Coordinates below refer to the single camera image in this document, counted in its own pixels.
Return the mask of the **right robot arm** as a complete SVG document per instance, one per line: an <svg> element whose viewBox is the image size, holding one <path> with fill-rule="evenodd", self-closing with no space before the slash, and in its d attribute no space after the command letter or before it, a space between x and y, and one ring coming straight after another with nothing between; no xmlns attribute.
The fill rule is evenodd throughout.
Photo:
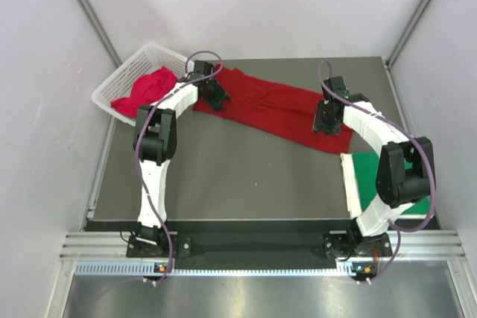
<svg viewBox="0 0 477 318"><path fill-rule="evenodd" d="M347 230L351 252L367 254L404 211L428 198L425 219L413 228L414 231L424 229L435 211L432 142L426 137L413 137L385 118L362 94L350 94L342 77L329 77L322 81L321 87L324 98L318 103L313 130L338 134L342 126L349 127L379 157L376 196Z"/></svg>

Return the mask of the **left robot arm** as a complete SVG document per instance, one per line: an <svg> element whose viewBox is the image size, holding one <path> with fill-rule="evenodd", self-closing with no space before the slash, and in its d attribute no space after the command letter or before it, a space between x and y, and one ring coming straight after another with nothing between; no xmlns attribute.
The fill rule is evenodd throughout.
<svg viewBox="0 0 477 318"><path fill-rule="evenodd" d="M177 119L200 99L213 110L223 108L230 96L215 79L220 69L220 65L196 60L164 98L138 110L133 149L141 204L128 244L139 257L169 255L172 239L165 227L165 187L168 166L177 149Z"/></svg>

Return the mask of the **dark red t shirt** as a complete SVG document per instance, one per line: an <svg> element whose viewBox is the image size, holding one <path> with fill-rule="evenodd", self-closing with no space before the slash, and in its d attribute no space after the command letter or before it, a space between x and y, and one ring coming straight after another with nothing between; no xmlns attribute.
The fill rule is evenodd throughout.
<svg viewBox="0 0 477 318"><path fill-rule="evenodd" d="M224 68L216 77L230 95L223 109L213 110L203 99L192 107L219 118L235 121L325 153L341 154L350 149L353 132L343 126L338 135L312 130L318 102L324 99L312 92Z"/></svg>

